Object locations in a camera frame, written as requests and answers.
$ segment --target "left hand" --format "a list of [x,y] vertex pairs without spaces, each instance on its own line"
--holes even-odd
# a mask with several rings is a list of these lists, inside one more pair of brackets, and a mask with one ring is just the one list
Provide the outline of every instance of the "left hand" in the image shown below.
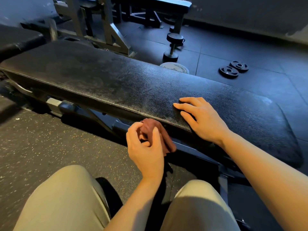
[[126,133],[126,141],[129,157],[136,164],[145,180],[160,184],[164,174],[164,154],[160,140],[160,133],[155,127],[153,129],[153,144],[149,147],[149,142],[141,143],[137,130],[143,125],[135,122]]

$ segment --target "khaki trousers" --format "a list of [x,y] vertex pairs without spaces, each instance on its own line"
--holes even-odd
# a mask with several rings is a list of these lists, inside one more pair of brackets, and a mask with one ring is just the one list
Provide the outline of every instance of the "khaki trousers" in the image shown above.
[[[104,192],[82,166],[70,165],[38,186],[14,231],[103,230],[110,221]],[[207,182],[192,180],[177,193],[161,231],[239,230],[230,208]]]

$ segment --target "bench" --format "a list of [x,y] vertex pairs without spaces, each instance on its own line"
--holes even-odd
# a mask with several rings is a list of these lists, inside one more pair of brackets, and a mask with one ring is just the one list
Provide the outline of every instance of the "bench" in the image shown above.
[[210,151],[209,144],[191,131],[172,106],[180,97],[204,97],[235,133],[293,167],[303,163],[298,142],[279,106],[226,84],[64,40],[9,58],[0,69],[40,96],[46,94],[129,121],[154,118],[172,137],[234,166],[227,155]]
[[0,62],[46,43],[36,31],[0,25]]

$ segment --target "hand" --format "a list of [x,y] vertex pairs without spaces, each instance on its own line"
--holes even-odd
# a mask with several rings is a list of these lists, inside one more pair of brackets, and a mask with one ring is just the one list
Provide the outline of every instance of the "hand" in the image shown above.
[[164,174],[164,154],[160,133],[157,127],[153,129],[153,144],[149,147],[149,142],[141,143],[138,138],[137,130],[142,125],[141,122],[135,122],[128,128],[126,133],[128,154],[141,171],[143,179],[158,183],[159,186]]
[[177,109],[184,110],[181,111],[181,115],[196,134],[204,140],[221,145],[223,137],[230,130],[210,103],[202,97],[184,97],[180,98],[180,101],[184,104],[174,103],[173,105]]

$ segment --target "red cloth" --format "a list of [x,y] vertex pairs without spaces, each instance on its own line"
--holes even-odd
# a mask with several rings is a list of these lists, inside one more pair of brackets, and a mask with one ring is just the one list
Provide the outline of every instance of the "red cloth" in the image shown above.
[[143,139],[148,140],[150,143],[150,146],[153,144],[153,129],[154,127],[158,128],[158,131],[160,133],[160,140],[163,147],[163,153],[164,156],[166,156],[167,153],[175,152],[176,146],[172,142],[170,136],[168,135],[166,129],[163,127],[163,125],[152,118],[146,118],[141,121],[143,123],[143,126],[140,127],[140,130],[138,132],[138,137],[140,135],[143,136]]

